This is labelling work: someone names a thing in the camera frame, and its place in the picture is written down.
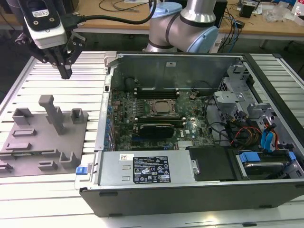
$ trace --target connector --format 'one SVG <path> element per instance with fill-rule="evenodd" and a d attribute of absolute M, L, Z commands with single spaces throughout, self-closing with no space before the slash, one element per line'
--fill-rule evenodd
<path fill-rule="evenodd" d="M 72 31 L 78 28 L 79 24 L 84 22 L 84 18 L 82 16 L 74 15 L 73 13 L 62 15 L 60 16 L 60 19 L 66 31 Z"/>
<path fill-rule="evenodd" d="M 238 112 L 238 116 L 239 116 L 240 118 L 242 118 L 242 119 L 246 119 L 246 118 L 247 118 L 247 114 L 244 113 L 243 111 L 239 111 L 239 112 Z"/>

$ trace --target white label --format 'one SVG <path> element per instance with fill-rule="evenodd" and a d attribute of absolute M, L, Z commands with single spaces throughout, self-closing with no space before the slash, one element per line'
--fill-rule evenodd
<path fill-rule="evenodd" d="M 176 63 L 175 62 L 167 62 L 166 67 L 176 67 Z"/>
<path fill-rule="evenodd" d="M 35 18 L 41 18 L 41 17 L 46 17 L 49 15 L 48 9 L 43 9 L 43 10 L 37 10 L 32 12 L 33 16 Z"/>
<path fill-rule="evenodd" d="M 121 153 L 119 155 L 120 161 L 133 161 L 134 154 L 133 153 Z"/>
<path fill-rule="evenodd" d="M 170 175 L 162 175 L 161 176 L 161 179 L 168 179 L 168 178 L 170 178 Z"/>

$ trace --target motherboard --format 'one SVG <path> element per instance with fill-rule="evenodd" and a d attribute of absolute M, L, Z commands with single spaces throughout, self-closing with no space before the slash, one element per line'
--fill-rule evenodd
<path fill-rule="evenodd" d="M 185 150 L 213 145 L 203 116 L 203 97 L 191 97 L 190 90 L 174 93 L 176 96 L 112 91 L 115 144 L 110 150 Z"/>

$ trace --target workbench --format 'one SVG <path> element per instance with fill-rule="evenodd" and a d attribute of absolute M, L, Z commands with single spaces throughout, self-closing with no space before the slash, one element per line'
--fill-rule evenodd
<path fill-rule="evenodd" d="M 112 9 L 112 0 L 105 0 L 102 7 Z M 100 0 L 79 0 L 78 10 L 80 15 L 108 15 L 131 20 L 142 20 L 149 15 L 148 4 L 139 6 L 139 12 L 107 12 L 98 7 Z M 238 17 L 239 12 L 236 11 L 236 6 L 231 6 L 237 3 L 238 0 L 228 0 L 229 12 L 238 20 L 245 22 L 245 27 L 242 29 L 240 38 L 254 39 L 280 39 L 280 40 L 304 40 L 304 26 L 299 26 L 295 22 L 286 20 L 285 22 L 266 22 L 262 15 L 252 15 L 250 18 Z M 134 3 L 118 4 L 121 8 L 127 8 L 135 5 Z M 14 15 L 4 14 L 7 21 L 20 29 Z M 224 19 L 219 28 L 220 34 L 228 34 L 230 32 L 230 23 Z M 10 29 L 3 18 L 0 17 L 0 27 Z M 93 33 L 120 33 L 120 34 L 149 34 L 149 23 L 142 25 L 129 25 L 116 21 L 108 20 L 90 20 L 85 25 L 79 27 L 75 31 L 78 32 L 93 32 Z"/>
<path fill-rule="evenodd" d="M 106 74 L 104 55 L 104 52 L 83 52 L 72 65 L 73 75 L 69 80 L 62 80 L 49 63 L 42 64 L 31 57 L 0 105 L 0 147 L 13 126 L 14 110 L 27 107 L 33 113 L 42 113 L 43 108 L 38 104 L 40 95 L 52 94 L 54 105 L 60 106 L 62 111 L 82 108 L 89 113 L 81 163 L 92 162 Z M 284 60 L 271 54 L 252 54 L 252 57 L 304 125 L 304 85 L 300 77 Z M 254 86 L 261 99 L 266 100 L 263 91 Z M 1 227 L 243 227 L 243 223 L 257 223 L 258 227 L 268 228 L 303 227 L 303 196 L 274 209 L 99 218 L 76 190 L 89 178 L 88 174 L 79 180 L 73 173 L 1 178 Z"/>

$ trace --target electronic device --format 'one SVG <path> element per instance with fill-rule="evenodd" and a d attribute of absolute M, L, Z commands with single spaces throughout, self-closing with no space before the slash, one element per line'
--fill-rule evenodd
<path fill-rule="evenodd" d="M 242 29 L 245 26 L 245 22 L 236 20 L 237 28 Z"/>
<path fill-rule="evenodd" d="M 97 216 L 273 208 L 304 194 L 304 129 L 248 54 L 107 52 Z"/>
<path fill-rule="evenodd" d="M 216 17 L 216 20 L 214 22 L 214 26 L 216 27 L 220 27 L 222 20 L 223 20 L 223 16 L 226 10 L 226 6 L 227 6 L 227 0 L 217 0 L 214 6 L 214 15 Z"/>
<path fill-rule="evenodd" d="M 239 12 L 239 16 L 243 18 L 250 18 L 255 8 L 256 6 L 252 2 L 244 1 L 241 4 L 241 10 Z"/>

